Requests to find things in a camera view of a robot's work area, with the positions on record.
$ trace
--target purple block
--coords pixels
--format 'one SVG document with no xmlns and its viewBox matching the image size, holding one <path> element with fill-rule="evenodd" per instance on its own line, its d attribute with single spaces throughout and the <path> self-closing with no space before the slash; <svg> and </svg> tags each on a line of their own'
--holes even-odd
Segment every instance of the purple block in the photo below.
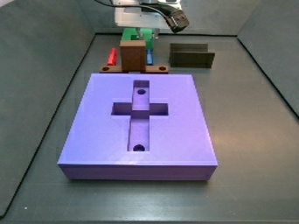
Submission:
<svg viewBox="0 0 299 224">
<path fill-rule="evenodd" d="M 208 180 L 217 160 L 192 76 L 93 73 L 59 166 L 68 179 Z"/>
</svg>

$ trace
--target white robot part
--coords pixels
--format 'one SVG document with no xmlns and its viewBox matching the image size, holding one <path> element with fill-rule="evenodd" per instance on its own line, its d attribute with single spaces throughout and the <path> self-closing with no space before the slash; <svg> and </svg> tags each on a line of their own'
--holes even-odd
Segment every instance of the white robot part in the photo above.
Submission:
<svg viewBox="0 0 299 224">
<path fill-rule="evenodd" d="M 168 4 L 173 8 L 181 9 L 181 0 L 113 0 L 115 5 L 139 5 L 143 3 Z M 117 26 L 169 29 L 161 15 L 157 12 L 143 12 L 141 8 L 116 8 L 115 20 Z"/>
</svg>

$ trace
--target cross-shaped hole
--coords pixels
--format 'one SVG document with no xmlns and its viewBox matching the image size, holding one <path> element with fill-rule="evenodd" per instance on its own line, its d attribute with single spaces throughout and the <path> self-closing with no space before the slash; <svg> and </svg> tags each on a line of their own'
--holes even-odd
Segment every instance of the cross-shaped hole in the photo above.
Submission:
<svg viewBox="0 0 299 224">
<path fill-rule="evenodd" d="M 167 103 L 149 103 L 149 80 L 135 80 L 132 102 L 115 102 L 112 116 L 131 116 L 128 151 L 149 151 L 149 116 L 168 116 Z"/>
</svg>

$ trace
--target brown wooden block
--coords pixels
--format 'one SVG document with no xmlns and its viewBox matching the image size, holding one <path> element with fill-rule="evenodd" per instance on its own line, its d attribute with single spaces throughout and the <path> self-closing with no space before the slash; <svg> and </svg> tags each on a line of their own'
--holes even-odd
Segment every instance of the brown wooden block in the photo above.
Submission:
<svg viewBox="0 0 299 224">
<path fill-rule="evenodd" d="M 145 66 L 144 74 L 168 74 L 168 66 Z"/>
<path fill-rule="evenodd" d="M 145 41 L 120 41 L 121 67 L 125 72 L 143 72 L 145 70 Z"/>
<path fill-rule="evenodd" d="M 123 72 L 121 66 L 103 66 L 99 72 L 101 74 L 127 74 L 127 72 Z"/>
</svg>

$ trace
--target dark gray block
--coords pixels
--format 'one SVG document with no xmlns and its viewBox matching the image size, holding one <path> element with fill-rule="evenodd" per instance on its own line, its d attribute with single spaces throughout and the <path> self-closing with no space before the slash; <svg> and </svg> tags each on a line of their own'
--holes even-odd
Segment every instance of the dark gray block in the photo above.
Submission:
<svg viewBox="0 0 299 224">
<path fill-rule="evenodd" d="M 213 58 L 207 44 L 171 44 L 171 67 L 211 68 Z"/>
</svg>

